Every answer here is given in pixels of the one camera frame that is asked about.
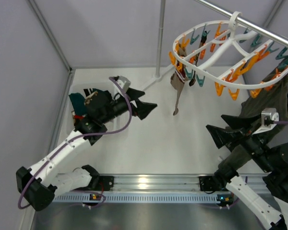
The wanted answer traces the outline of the dark teal sock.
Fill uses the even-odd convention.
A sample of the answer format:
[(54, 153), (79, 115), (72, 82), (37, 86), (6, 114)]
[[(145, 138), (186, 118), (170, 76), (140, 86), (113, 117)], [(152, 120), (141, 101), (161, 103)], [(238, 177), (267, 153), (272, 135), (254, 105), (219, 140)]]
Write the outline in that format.
[(76, 115), (83, 116), (86, 115), (87, 109), (84, 104), (85, 98), (80, 93), (71, 93), (69, 94), (69, 99), (72, 103), (74, 112)]

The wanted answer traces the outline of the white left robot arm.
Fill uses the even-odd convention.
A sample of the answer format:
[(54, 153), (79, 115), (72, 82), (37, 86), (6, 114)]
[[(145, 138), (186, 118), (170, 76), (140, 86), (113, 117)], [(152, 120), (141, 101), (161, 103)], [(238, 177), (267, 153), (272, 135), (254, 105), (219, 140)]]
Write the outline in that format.
[(145, 119), (156, 107), (156, 103), (140, 101), (145, 93), (133, 88), (126, 96), (112, 98), (109, 91), (96, 90), (84, 100), (86, 113), (76, 119), (74, 130), (51, 153), (29, 168), (16, 171), (17, 189), (20, 199), (25, 199), (35, 211), (48, 207), (52, 201), (73, 190), (95, 190), (100, 181), (99, 172), (90, 165), (60, 173), (68, 162), (80, 152), (94, 145), (104, 135), (110, 135), (106, 123), (128, 112), (130, 117)]

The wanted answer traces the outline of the beige brown argyle sock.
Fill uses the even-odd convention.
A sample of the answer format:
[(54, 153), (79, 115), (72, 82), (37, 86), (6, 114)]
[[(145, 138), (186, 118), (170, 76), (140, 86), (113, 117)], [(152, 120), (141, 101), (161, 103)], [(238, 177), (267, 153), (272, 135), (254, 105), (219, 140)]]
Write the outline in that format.
[(91, 93), (90, 95), (88, 95), (85, 100), (84, 100), (84, 105), (87, 106), (91, 103), (91, 101), (98, 96), (98, 91), (94, 91), (93, 93)]

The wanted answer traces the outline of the tan maroon striped sock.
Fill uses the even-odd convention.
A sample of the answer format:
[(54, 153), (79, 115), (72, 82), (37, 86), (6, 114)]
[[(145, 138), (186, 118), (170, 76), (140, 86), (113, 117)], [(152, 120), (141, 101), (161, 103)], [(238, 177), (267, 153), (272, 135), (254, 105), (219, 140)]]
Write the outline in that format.
[[(185, 57), (187, 55), (185, 47), (183, 47), (181, 44), (179, 44), (178, 46), (177, 54), (180, 57)], [(185, 67), (186, 67), (185, 65), (182, 65), (180, 70), (175, 69), (174, 73), (172, 74), (170, 78), (171, 86), (177, 91), (175, 109), (174, 109), (173, 115), (177, 115), (179, 112), (178, 103), (179, 103), (180, 95), (184, 88), (184, 84), (187, 81)]]

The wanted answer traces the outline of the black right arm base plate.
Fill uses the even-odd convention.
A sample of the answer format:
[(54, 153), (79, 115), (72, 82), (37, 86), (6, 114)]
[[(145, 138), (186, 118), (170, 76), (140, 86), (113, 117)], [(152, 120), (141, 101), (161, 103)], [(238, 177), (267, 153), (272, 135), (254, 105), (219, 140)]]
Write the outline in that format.
[(221, 175), (213, 176), (199, 176), (200, 191), (206, 193), (214, 192), (228, 192), (226, 189), (227, 182), (231, 182), (229, 177), (224, 177)]

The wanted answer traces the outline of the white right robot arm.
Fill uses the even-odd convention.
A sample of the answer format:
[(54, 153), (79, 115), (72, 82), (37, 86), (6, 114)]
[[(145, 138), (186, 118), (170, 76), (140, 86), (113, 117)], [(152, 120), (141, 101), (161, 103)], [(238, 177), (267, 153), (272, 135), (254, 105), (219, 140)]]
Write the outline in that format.
[(216, 147), (225, 146), (233, 150), (241, 146), (248, 156), (266, 174), (262, 180), (278, 203), (276, 210), (253, 191), (232, 166), (220, 167), (213, 180), (220, 190), (228, 190), (236, 195), (257, 217), (265, 230), (288, 230), (288, 143), (270, 148), (261, 134), (272, 131), (286, 122), (279, 120), (276, 109), (264, 109), (261, 114), (242, 118), (222, 115), (229, 129), (206, 125)]

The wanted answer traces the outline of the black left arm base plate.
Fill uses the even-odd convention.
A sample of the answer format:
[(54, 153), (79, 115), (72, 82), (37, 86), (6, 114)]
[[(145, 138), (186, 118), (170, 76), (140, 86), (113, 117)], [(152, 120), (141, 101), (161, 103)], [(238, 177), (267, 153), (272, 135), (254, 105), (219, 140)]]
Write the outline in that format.
[(85, 188), (89, 191), (110, 191), (113, 185), (114, 176), (97, 176)]

